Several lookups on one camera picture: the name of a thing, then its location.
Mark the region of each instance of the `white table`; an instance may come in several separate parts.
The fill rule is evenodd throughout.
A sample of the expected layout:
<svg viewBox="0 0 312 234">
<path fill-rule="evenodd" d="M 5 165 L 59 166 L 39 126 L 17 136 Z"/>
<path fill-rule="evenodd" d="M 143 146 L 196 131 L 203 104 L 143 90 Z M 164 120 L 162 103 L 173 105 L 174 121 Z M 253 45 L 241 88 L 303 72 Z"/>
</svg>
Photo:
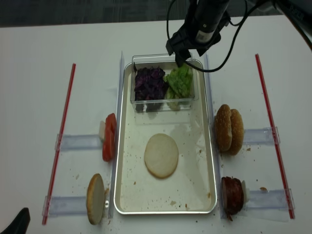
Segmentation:
<svg viewBox="0 0 312 234">
<path fill-rule="evenodd" d="M 181 24 L 181 20 L 171 21 L 171 34 Z M 208 51 L 211 68 L 225 58 L 235 29 L 224 28 L 221 42 Z M 231 70 L 242 68 L 240 61 L 260 54 L 282 139 L 295 220 L 283 223 L 238 216 L 230 223 L 220 220 L 217 210 L 215 215 L 202 216 L 122 216 L 115 211 L 110 224 L 105 220 L 101 227 L 81 216 L 51 218 L 41 225 L 72 63 L 77 64 L 74 88 L 87 86 L 99 92 L 95 81 L 108 89 L 116 87 L 121 51 L 127 64 L 133 55 L 166 53 L 166 40 L 163 21 L 0 29 L 0 231 L 22 207 L 28 207 L 27 233 L 32 234 L 311 232 L 312 55 L 284 16 L 248 18 L 228 63 L 211 77 L 230 75 Z M 92 101 L 92 92 L 87 95 L 89 99 L 80 100 L 76 94 L 75 102 L 93 111 L 100 102 Z M 85 111 L 75 108 L 77 115 Z M 97 132 L 98 125 L 86 121 L 79 131 Z"/>
</svg>

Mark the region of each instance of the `food crumb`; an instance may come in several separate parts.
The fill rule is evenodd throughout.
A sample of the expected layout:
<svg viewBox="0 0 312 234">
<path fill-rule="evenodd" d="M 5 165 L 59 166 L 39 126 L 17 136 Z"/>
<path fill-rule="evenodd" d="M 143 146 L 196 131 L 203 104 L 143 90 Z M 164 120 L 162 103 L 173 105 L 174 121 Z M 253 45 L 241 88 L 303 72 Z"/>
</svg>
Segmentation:
<svg viewBox="0 0 312 234">
<path fill-rule="evenodd" d="M 104 195 L 106 196 L 109 192 L 109 188 L 105 189 Z"/>
</svg>

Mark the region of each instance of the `red tomato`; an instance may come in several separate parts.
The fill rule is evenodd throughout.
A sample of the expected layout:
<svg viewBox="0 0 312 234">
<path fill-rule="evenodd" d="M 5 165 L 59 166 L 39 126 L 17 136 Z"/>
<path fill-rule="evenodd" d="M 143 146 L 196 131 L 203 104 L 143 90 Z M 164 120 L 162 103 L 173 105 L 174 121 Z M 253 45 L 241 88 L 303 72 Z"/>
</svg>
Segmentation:
<svg viewBox="0 0 312 234">
<path fill-rule="evenodd" d="M 115 155 L 116 124 L 116 116 L 112 113 L 106 118 L 105 121 L 105 140 L 103 142 L 102 156 L 103 160 L 106 162 L 112 160 Z"/>
</svg>

